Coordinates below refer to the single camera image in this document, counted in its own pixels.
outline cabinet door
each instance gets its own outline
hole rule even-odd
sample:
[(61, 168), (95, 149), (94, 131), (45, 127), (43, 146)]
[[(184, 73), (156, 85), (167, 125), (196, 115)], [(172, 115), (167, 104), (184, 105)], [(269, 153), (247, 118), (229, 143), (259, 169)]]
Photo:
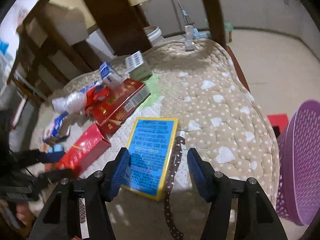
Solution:
[[(191, 21), (194, 22), (194, 27), (195, 28), (205, 28), (207, 27), (207, 15), (205, 13), (204, 5), (202, 0), (180, 0), (184, 10), (186, 13), (189, 15)], [(184, 20), (182, 18), (182, 12), (176, 2), (174, 0), (174, 4), (177, 8), (177, 12), (179, 14), (180, 19), (181, 19), (181, 24), (183, 25), (183, 29), (185, 26)]]
[(265, 0), (220, 0), (225, 20), (234, 27), (265, 28), (267, 16)]
[(267, 0), (268, 29), (301, 36), (302, 5), (298, 0)]
[(158, 26), (162, 35), (181, 31), (172, 0), (150, 0), (142, 8), (150, 25)]
[(308, 11), (304, 7), (302, 8), (302, 11), (301, 39), (309, 46), (316, 56), (320, 58), (320, 32)]

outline blue box label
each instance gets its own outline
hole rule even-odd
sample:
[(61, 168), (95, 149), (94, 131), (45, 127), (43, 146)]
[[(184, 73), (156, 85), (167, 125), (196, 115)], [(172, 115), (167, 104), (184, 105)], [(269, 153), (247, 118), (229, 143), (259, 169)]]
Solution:
[(138, 120), (129, 146), (130, 181), (123, 185), (156, 196), (175, 121)]

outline mattress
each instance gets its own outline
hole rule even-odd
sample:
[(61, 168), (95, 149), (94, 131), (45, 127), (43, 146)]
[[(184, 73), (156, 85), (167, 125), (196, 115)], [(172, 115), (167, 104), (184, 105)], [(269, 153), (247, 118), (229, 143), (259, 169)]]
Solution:
[[(156, 202), (121, 189), (112, 203), (107, 203), (117, 239), (200, 238), (210, 204), (199, 196), (190, 178), (187, 150), (191, 147), (216, 171), (230, 178), (255, 177), (275, 206), (279, 152), (271, 125), (239, 81), (227, 52), (208, 39), (196, 40), (195, 46), (194, 51), (187, 52), (183, 41), (169, 41), (143, 53), (153, 72), (146, 82), (151, 96), (111, 136), (112, 147), (81, 175), (85, 178), (101, 170), (116, 157), (125, 146), (136, 117), (178, 118), (179, 139), (175, 144), (178, 148), (166, 182), (168, 195)], [(126, 76), (124, 59), (115, 58), (111, 64)], [(66, 93), (78, 90), (99, 78), (97, 71), (81, 75), (64, 90)], [(72, 127), (64, 145), (66, 149), (91, 122)], [(236, 202), (230, 214), (230, 238), (235, 218)]]

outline human hand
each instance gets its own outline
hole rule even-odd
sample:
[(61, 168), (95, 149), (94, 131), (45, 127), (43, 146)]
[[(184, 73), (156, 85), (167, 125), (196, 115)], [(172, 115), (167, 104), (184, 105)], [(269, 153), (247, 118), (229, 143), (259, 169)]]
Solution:
[(26, 226), (33, 216), (29, 209), (28, 203), (17, 203), (16, 210), (17, 219), (19, 219)]

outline barcode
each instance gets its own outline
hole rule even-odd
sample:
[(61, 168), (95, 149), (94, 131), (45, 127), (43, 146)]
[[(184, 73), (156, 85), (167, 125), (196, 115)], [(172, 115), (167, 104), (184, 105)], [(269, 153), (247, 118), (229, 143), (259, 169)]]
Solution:
[(139, 51), (133, 54), (134, 64), (137, 66), (140, 63)]
[(131, 56), (126, 58), (126, 64), (127, 64), (127, 68), (129, 69), (129, 71), (134, 69), (134, 64), (132, 63)]
[(124, 107), (126, 112), (129, 112), (132, 108), (134, 108), (133, 104), (129, 101), (129, 103), (126, 104)]
[(129, 112), (132, 108), (136, 107), (141, 101), (149, 95), (150, 92), (148, 87), (143, 87), (138, 93), (136, 93), (130, 100), (129, 103), (124, 107), (125, 111)]
[(132, 71), (135, 68), (141, 66), (144, 63), (144, 61), (143, 61), (142, 54), (141, 54), (140, 50), (137, 51), (136, 53), (132, 54), (130, 57), (127, 57), (125, 59), (125, 63), (127, 65), (127, 69), (129, 71)]

